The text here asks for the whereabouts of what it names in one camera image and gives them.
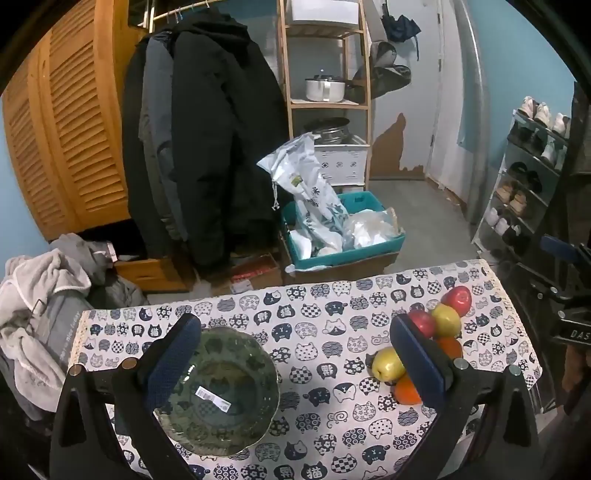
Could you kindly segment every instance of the metal pot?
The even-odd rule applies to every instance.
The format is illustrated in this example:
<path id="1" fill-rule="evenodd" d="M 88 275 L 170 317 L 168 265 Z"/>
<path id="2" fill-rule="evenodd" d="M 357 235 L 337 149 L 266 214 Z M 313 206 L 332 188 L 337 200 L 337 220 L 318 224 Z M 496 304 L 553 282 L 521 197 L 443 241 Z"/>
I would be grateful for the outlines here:
<path id="1" fill-rule="evenodd" d="M 305 124 L 304 130 L 320 135 L 314 142 L 319 145 L 341 144 L 350 138 L 349 119 L 344 116 L 314 120 Z"/>
<path id="2" fill-rule="evenodd" d="M 345 80 L 332 75 L 314 75 L 306 79 L 306 98 L 312 102 L 341 102 L 345 98 Z"/>

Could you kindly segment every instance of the white bag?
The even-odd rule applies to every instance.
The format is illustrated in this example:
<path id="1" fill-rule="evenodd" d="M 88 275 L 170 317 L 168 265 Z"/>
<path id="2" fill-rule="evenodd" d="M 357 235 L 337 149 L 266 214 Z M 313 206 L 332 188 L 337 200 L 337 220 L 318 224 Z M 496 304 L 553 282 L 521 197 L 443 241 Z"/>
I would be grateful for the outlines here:
<path id="1" fill-rule="evenodd" d="M 283 144 L 257 165 L 270 173 L 274 184 L 293 194 L 296 227 L 312 241 L 314 249 L 330 247 L 335 253 L 342 252 L 343 224 L 349 214 L 322 177 L 314 155 L 314 135 L 306 133 Z"/>

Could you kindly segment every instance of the table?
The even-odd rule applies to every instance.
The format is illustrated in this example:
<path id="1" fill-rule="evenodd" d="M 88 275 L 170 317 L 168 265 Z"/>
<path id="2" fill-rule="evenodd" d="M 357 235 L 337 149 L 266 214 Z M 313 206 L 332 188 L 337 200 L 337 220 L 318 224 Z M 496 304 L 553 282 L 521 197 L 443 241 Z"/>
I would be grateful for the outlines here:
<path id="1" fill-rule="evenodd" d="M 456 285 L 473 307 L 459 341 L 474 368 L 518 365 L 531 388 L 542 369 L 523 324 L 484 260 L 418 268 L 357 282 L 274 287 L 215 299 L 85 312 L 70 365 L 90 371 L 140 357 L 185 312 L 203 326 L 228 325 L 255 336 L 275 361 L 281 400 L 265 437 L 229 458 L 177 450 L 206 480 L 375 479 L 394 473 L 434 420 L 422 405 L 402 406 L 369 375 L 368 356 L 390 345 L 393 313 L 432 309 Z M 464 435 L 473 432 L 476 408 Z M 147 473 L 129 437 L 118 436 L 131 465 Z"/>

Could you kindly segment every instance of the white plastic basket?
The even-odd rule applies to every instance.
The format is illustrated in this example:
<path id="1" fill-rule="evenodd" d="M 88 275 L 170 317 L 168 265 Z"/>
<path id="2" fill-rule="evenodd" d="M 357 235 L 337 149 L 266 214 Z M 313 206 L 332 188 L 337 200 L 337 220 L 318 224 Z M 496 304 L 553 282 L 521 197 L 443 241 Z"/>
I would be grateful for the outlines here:
<path id="1" fill-rule="evenodd" d="M 292 22 L 359 25 L 359 4 L 348 0 L 291 0 Z"/>
<path id="2" fill-rule="evenodd" d="M 357 135 L 346 145 L 315 145 L 322 176 L 333 186 L 365 184 L 365 164 L 369 145 Z"/>

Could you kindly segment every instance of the white sneaker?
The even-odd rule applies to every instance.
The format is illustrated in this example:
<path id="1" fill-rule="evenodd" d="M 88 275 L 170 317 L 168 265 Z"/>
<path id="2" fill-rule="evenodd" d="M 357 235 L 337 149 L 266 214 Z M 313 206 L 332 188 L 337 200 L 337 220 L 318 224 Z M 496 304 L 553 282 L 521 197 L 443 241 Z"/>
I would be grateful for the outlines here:
<path id="1" fill-rule="evenodd" d="M 542 153 L 542 158 L 545 158 L 552 166 L 556 165 L 556 149 L 554 148 L 554 138 L 548 136 L 548 143 Z"/>
<path id="2" fill-rule="evenodd" d="M 550 108 L 548 108 L 546 102 L 542 102 L 538 105 L 538 108 L 535 111 L 534 120 L 545 125 L 546 128 L 550 128 Z"/>
<path id="3" fill-rule="evenodd" d="M 566 133 L 566 125 L 568 123 L 569 117 L 563 115 L 562 113 L 557 113 L 556 119 L 554 120 L 554 126 L 552 127 L 552 131 L 558 133 L 561 137 L 563 137 Z"/>
<path id="4" fill-rule="evenodd" d="M 535 112 L 535 105 L 533 97 L 527 96 L 523 99 L 523 104 L 518 108 L 518 110 L 523 113 L 525 116 L 529 118 L 534 118 Z"/>
<path id="5" fill-rule="evenodd" d="M 503 236 L 503 233 L 507 231 L 509 228 L 509 222 L 506 218 L 501 218 L 495 225 L 495 232 L 498 233 L 500 236 Z"/>
<path id="6" fill-rule="evenodd" d="M 496 223 L 499 221 L 499 212 L 496 208 L 492 207 L 485 216 L 486 223 L 490 226 L 495 226 Z"/>

